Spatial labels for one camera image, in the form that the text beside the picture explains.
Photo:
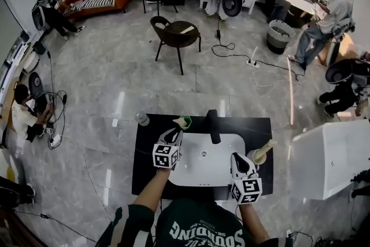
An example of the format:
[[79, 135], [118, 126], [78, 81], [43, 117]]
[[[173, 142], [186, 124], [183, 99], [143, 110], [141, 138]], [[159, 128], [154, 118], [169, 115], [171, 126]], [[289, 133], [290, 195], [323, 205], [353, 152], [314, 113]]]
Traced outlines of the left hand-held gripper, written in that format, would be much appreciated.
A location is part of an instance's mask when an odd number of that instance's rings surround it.
[[180, 160], [183, 130], [171, 128], [159, 136], [153, 147], [153, 165], [157, 168], [174, 170]]

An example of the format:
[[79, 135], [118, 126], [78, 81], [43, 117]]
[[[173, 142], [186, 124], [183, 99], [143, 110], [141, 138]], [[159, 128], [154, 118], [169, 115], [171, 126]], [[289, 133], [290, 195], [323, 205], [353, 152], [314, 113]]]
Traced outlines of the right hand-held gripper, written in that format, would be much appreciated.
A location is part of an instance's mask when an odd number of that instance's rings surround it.
[[230, 158], [231, 175], [251, 174], [231, 179], [231, 195], [238, 205], [252, 204], [262, 195], [262, 179], [256, 173], [255, 164], [247, 156], [234, 152]]

